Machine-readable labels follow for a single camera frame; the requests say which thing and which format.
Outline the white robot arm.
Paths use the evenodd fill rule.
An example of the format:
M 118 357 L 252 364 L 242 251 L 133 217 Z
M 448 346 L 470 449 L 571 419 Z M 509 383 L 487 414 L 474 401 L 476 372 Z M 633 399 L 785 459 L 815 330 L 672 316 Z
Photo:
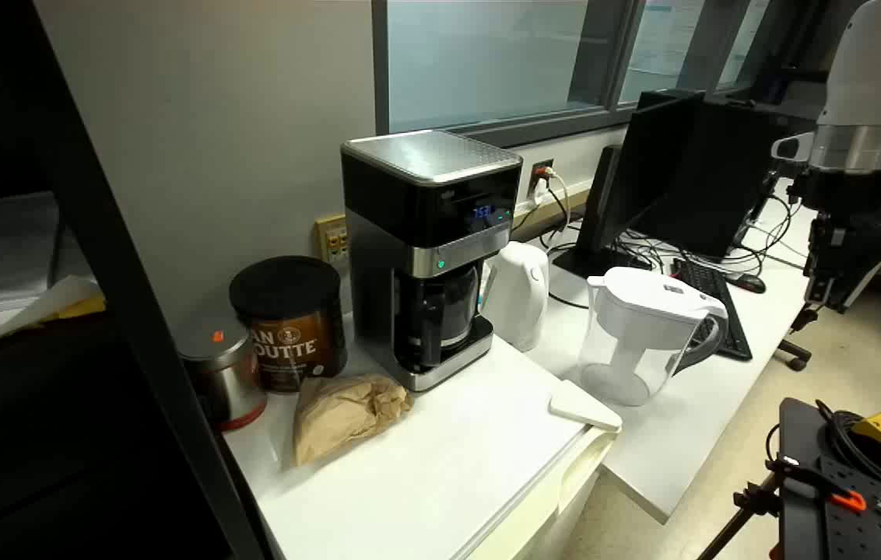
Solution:
M 794 135 L 787 192 L 815 212 L 809 225 L 804 304 L 844 312 L 881 266 L 881 0 L 848 21 L 828 79 L 826 106 L 809 135 Z

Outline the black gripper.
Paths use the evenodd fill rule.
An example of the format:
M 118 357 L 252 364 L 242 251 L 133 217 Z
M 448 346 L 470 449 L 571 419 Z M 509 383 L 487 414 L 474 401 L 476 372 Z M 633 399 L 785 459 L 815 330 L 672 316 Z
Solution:
M 848 312 L 881 266 L 881 171 L 804 171 L 798 196 L 815 212 L 804 266 L 807 301 Z

